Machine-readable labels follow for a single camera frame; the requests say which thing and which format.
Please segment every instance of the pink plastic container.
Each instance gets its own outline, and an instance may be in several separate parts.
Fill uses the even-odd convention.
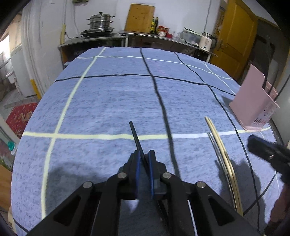
[[[250,65],[240,90],[229,104],[246,131],[261,131],[275,111],[279,109],[278,104],[273,100],[277,96],[277,91],[273,88],[268,95],[271,84],[267,81],[264,90],[262,88],[264,79],[264,74]]]

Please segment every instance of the red door mat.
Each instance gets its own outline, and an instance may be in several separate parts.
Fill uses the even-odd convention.
[[[21,138],[24,129],[34,112],[37,103],[28,103],[21,106],[14,107],[8,116],[6,123],[13,130],[13,132]]]

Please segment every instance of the door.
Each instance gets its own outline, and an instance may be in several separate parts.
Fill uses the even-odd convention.
[[[228,0],[218,36],[217,47],[210,63],[222,68],[238,80],[248,61],[257,33],[257,16],[242,0]]]

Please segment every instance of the checkered tablecloth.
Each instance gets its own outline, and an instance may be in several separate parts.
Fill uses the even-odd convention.
[[[245,214],[255,228],[259,215],[263,231],[282,184],[268,163],[245,154],[252,133],[242,129],[228,105],[238,90],[220,68],[180,53],[100,47],[81,54],[43,96],[21,138],[12,177],[18,234],[26,234],[19,225],[32,229],[83,182],[117,173],[136,149],[130,120],[145,153],[154,149],[169,172],[187,182],[203,180],[231,204],[205,116],[232,159],[244,211],[256,199],[254,181],[258,196],[264,193],[259,209],[254,204]],[[268,125],[256,135],[275,141]],[[164,233],[149,189],[141,168],[138,200],[122,202],[119,235]]]

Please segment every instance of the silver bolt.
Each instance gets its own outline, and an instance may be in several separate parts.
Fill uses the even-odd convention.
[[[204,188],[206,186],[205,182],[203,181],[198,181],[196,184],[199,188]]]
[[[126,178],[126,176],[127,176],[127,174],[125,172],[118,173],[118,178],[119,179],[124,179],[124,178]]]
[[[83,184],[83,187],[84,187],[84,188],[90,188],[90,187],[92,187],[92,186],[93,186],[93,183],[90,182],[90,181],[84,182],[84,184]]]
[[[169,179],[169,178],[171,178],[171,174],[169,173],[169,172],[164,172],[163,174],[162,174],[162,176],[163,176],[163,178],[165,178],[165,179]]]

